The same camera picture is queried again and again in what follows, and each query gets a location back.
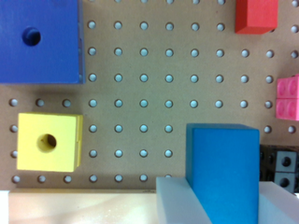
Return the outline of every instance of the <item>brown pegboard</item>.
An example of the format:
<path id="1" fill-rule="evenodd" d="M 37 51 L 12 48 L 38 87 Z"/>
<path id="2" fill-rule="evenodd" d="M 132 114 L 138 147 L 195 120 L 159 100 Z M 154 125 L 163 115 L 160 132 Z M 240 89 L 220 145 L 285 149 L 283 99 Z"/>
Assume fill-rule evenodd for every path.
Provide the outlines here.
<path id="1" fill-rule="evenodd" d="M 0 140 L 1 140 L 1 189 L 15 188 L 71 188 L 71 189 L 155 189 L 157 175 L 183 176 L 185 170 L 185 128 L 188 122 L 243 123 L 261 131 L 261 143 L 271 145 L 297 146 L 298 132 L 289 133 L 288 128 L 295 121 L 275 118 L 276 81 L 278 77 L 290 77 L 299 71 L 299 61 L 291 56 L 299 49 L 299 34 L 291 28 L 299 22 L 299 7 L 292 0 L 279 1 L 278 28 L 265 35 L 236 35 L 235 0 L 224 5 L 217 0 L 201 0 L 194 5 L 192 0 L 175 0 L 171 5 L 164 0 L 84 1 L 84 33 L 86 47 L 86 74 L 96 74 L 97 79 L 81 86 L 0 86 Z M 95 21 L 95 29 L 88 27 Z M 122 28 L 114 28 L 120 21 Z M 140 22 L 146 21 L 147 30 L 140 29 Z M 174 24 L 172 31 L 165 25 Z M 192 30 L 198 22 L 199 31 Z M 217 24 L 225 25 L 218 31 Z M 88 54 L 89 48 L 96 48 L 96 54 Z M 122 56 L 114 54 L 115 48 L 122 49 Z M 146 48 L 148 56 L 140 56 Z M 165 51 L 172 49 L 173 57 L 166 57 Z M 193 58 L 192 49 L 199 50 Z M 224 56 L 216 55 L 218 49 Z M 241 55 L 249 50 L 249 57 Z M 266 57 L 268 50 L 275 55 Z M 114 76 L 122 74 L 122 82 Z M 147 74 L 149 80 L 141 82 L 140 76 Z M 165 76 L 171 74 L 173 82 L 167 83 Z M 191 76 L 197 75 L 198 82 L 192 83 Z M 223 75 L 217 83 L 217 75 Z M 248 83 L 241 77 L 247 75 Z M 271 76 L 274 82 L 265 79 Z M 17 106 L 10 106 L 10 99 L 17 99 Z M 45 104 L 36 106 L 36 99 Z M 71 106 L 63 107 L 68 99 Z M 89 101 L 95 99 L 96 107 Z M 122 107 L 114 106 L 117 99 Z M 142 108 L 139 102 L 146 99 L 149 105 Z M 166 108 L 166 100 L 173 101 L 172 108 Z M 191 100 L 198 106 L 190 107 Z M 216 101 L 223 101 L 217 108 Z M 249 105 L 241 108 L 240 102 Z M 264 103 L 271 101 L 272 108 Z M 73 174 L 27 172 L 16 170 L 16 159 L 10 152 L 16 150 L 17 134 L 9 131 L 10 125 L 18 123 L 20 112 L 55 112 L 84 115 L 82 162 Z M 90 133 L 91 125 L 97 126 L 96 133 Z M 123 128 L 114 131 L 115 125 Z M 148 125 L 146 133 L 139 131 L 142 124 Z M 173 132 L 166 133 L 164 127 L 172 125 Z M 271 126 L 272 132 L 265 133 L 264 127 Z M 97 157 L 89 152 L 97 150 Z M 121 149 L 123 156 L 116 158 L 114 152 Z M 139 152 L 146 149 L 147 158 Z M 171 158 L 164 152 L 173 151 Z M 147 175 L 148 181 L 141 182 L 140 175 Z M 16 185 L 11 177 L 18 175 L 21 182 Z M 37 177 L 44 175 L 46 182 L 40 184 Z M 65 184 L 64 176 L 71 175 L 72 181 Z M 97 175 L 95 183 L 90 175 Z M 115 175 L 122 175 L 117 183 Z"/>

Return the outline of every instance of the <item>pink block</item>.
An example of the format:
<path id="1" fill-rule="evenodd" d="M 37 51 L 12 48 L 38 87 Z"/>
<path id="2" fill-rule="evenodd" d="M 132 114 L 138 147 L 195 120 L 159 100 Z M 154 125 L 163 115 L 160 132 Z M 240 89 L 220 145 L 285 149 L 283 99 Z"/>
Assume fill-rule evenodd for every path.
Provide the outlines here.
<path id="1" fill-rule="evenodd" d="M 299 99 L 277 99 L 277 119 L 299 120 Z"/>
<path id="2" fill-rule="evenodd" d="M 278 99 L 299 98 L 299 75 L 278 79 Z"/>

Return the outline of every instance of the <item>white block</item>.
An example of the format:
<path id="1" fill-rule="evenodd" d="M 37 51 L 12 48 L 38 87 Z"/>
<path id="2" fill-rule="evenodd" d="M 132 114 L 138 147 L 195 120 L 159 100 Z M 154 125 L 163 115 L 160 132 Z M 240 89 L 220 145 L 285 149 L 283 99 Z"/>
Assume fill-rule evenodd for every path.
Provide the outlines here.
<path id="1" fill-rule="evenodd" d="M 156 189 L 160 224 L 211 224 L 186 178 L 157 177 Z"/>
<path id="2" fill-rule="evenodd" d="M 260 182 L 259 224 L 299 223 L 299 200 L 273 182 Z"/>

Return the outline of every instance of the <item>dark blue cube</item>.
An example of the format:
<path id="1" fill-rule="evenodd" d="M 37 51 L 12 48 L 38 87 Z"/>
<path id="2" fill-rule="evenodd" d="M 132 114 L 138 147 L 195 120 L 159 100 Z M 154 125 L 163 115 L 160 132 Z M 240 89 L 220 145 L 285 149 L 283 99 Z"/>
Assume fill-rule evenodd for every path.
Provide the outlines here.
<path id="1" fill-rule="evenodd" d="M 81 0 L 0 1 L 0 83 L 84 82 Z"/>
<path id="2" fill-rule="evenodd" d="M 257 224 L 260 133 L 240 124 L 188 124 L 186 178 L 213 224 Z"/>

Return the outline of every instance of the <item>black hole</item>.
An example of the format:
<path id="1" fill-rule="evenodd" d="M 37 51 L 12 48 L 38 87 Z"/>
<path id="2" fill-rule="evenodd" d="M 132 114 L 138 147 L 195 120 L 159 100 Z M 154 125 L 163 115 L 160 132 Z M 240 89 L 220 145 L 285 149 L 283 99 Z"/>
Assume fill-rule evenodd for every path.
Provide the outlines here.
<path id="1" fill-rule="evenodd" d="M 292 161 L 289 157 L 285 157 L 281 160 L 283 166 L 288 167 L 291 165 Z"/>
<path id="2" fill-rule="evenodd" d="M 264 154 L 263 152 L 260 153 L 260 160 L 263 161 Z"/>
<path id="3" fill-rule="evenodd" d="M 266 176 L 266 178 L 265 178 L 265 180 L 266 180 L 266 181 L 274 181 L 274 176 L 273 176 L 273 174 L 268 173 L 267 176 Z"/>
<path id="4" fill-rule="evenodd" d="M 22 41 L 28 46 L 35 46 L 40 41 L 40 33 L 36 28 L 29 27 L 22 33 Z"/>
<path id="5" fill-rule="evenodd" d="M 268 157 L 268 162 L 269 162 L 270 164 L 272 164 L 273 161 L 274 161 L 274 156 L 273 156 L 273 155 L 270 155 L 270 156 Z"/>
<path id="6" fill-rule="evenodd" d="M 52 147 L 56 147 L 56 145 L 57 145 L 55 137 L 51 134 L 48 134 L 48 143 Z"/>
<path id="7" fill-rule="evenodd" d="M 283 188 L 287 188 L 290 184 L 290 181 L 289 179 L 287 178 L 282 178 L 279 182 L 280 186 L 283 187 Z"/>

